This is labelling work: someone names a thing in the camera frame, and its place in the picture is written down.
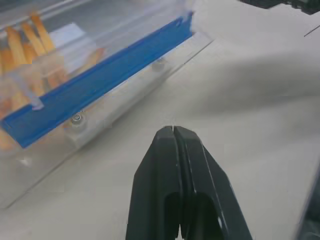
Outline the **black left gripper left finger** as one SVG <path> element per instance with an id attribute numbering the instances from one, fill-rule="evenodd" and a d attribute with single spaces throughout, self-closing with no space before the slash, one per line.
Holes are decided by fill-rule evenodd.
<path id="1" fill-rule="evenodd" d="M 173 128 L 165 126 L 134 174 L 125 240 L 175 240 L 181 208 L 178 145 Z"/>

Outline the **black toaster oven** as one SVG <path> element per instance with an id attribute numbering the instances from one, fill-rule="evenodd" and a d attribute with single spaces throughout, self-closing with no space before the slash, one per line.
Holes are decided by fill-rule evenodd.
<path id="1" fill-rule="evenodd" d="M 307 15 L 320 12 L 320 0 L 238 0 L 247 5 L 261 9 L 271 9 L 278 5 L 288 5 Z"/>

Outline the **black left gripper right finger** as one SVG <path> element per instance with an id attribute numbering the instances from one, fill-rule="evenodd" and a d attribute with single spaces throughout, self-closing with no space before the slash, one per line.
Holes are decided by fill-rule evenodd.
<path id="1" fill-rule="evenodd" d="M 198 135 L 175 126 L 184 240 L 253 240 L 227 174 Z"/>

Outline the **clear food container blue rim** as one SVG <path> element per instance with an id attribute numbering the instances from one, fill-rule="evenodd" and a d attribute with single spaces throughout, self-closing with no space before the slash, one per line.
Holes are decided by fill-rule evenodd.
<path id="1" fill-rule="evenodd" d="M 40 16 L 70 73 L 91 43 L 101 61 L 0 120 L 0 210 L 9 208 L 69 155 L 148 95 L 213 40 L 195 21 L 198 0 L 0 0 L 6 27 Z"/>

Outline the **orange french fries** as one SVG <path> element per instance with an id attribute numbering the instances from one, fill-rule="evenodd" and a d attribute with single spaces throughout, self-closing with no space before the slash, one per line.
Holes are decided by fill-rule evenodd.
<path id="1" fill-rule="evenodd" d="M 90 50 L 81 65 L 67 71 L 65 57 L 57 54 L 51 34 L 37 14 L 30 15 L 32 24 L 21 23 L 27 40 L 12 26 L 5 28 L 8 47 L 0 49 L 0 121 L 25 106 L 39 111 L 44 108 L 41 97 L 97 65 L 106 49 L 85 44 Z"/>

